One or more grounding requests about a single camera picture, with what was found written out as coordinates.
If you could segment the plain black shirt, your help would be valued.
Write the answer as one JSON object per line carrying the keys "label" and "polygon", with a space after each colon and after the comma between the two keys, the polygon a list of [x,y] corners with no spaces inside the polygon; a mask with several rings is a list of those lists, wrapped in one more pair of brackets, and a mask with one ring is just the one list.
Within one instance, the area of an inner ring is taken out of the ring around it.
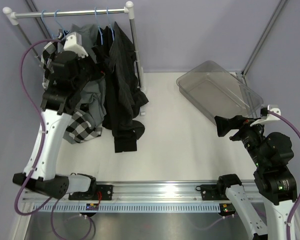
{"label": "plain black shirt", "polygon": [[101,33],[97,34],[95,45],[92,47],[96,55],[97,62],[104,62],[110,65],[110,48],[113,43],[112,32],[108,26],[100,29]]}

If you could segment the dark pinstriped shirt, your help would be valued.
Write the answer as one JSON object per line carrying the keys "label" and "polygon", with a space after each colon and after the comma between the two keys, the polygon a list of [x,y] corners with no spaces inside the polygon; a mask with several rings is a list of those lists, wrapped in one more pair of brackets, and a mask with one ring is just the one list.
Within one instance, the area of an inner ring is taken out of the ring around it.
{"label": "dark pinstriped shirt", "polygon": [[144,124],[135,118],[149,100],[139,88],[134,44],[117,22],[112,29],[104,29],[110,72],[105,76],[106,115],[102,126],[112,132],[115,153],[135,152],[137,140],[145,132]]}

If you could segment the blue hanger of pinstriped shirt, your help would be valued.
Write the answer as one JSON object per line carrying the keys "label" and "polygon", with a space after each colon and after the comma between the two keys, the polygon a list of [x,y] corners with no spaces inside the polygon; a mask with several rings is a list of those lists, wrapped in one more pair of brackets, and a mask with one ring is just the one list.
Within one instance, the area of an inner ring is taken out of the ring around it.
{"label": "blue hanger of pinstriped shirt", "polygon": [[106,8],[106,15],[107,15],[107,19],[108,19],[108,27],[111,31],[112,41],[114,41],[115,40],[115,32],[114,32],[114,29],[113,29],[112,24],[111,24],[111,19],[110,19],[110,14],[109,14],[109,8],[108,7]]}

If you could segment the blue hanger of black shirt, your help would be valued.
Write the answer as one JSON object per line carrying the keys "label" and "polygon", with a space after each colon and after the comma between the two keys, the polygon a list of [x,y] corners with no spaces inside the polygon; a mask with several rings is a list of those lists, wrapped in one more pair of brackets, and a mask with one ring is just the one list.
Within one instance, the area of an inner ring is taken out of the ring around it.
{"label": "blue hanger of black shirt", "polygon": [[104,45],[103,32],[102,32],[101,27],[99,25],[97,15],[98,15],[97,8],[94,7],[94,16],[95,16],[96,25],[97,25],[97,28],[98,28],[98,33],[100,35],[100,43],[101,43],[101,46],[103,46]]}

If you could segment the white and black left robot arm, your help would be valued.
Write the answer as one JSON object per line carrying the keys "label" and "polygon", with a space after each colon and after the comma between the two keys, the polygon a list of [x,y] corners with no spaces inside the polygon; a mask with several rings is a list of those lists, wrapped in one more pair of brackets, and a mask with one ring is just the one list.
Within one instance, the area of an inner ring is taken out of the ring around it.
{"label": "white and black left robot arm", "polygon": [[103,65],[87,53],[64,50],[51,62],[53,73],[42,95],[40,127],[31,157],[12,182],[33,192],[61,199],[66,194],[93,199],[98,192],[93,176],[56,173],[57,158],[68,124],[86,84],[104,73]]}

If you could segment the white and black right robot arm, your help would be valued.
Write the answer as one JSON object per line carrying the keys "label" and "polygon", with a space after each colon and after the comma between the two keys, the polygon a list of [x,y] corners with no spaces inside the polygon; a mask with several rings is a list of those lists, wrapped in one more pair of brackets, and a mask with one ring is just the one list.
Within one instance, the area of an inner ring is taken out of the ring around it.
{"label": "white and black right robot arm", "polygon": [[267,229],[261,228],[261,220],[251,204],[244,200],[244,188],[235,174],[220,176],[216,193],[220,198],[229,199],[235,206],[247,232],[254,240],[294,240],[295,211],[300,203],[297,182],[288,168],[294,157],[291,139],[283,133],[272,132],[264,136],[265,122],[276,121],[281,116],[268,112],[266,118],[248,118],[236,115],[233,118],[215,116],[219,137],[229,131],[233,142],[241,141],[256,170],[254,182],[262,196],[266,210]]}

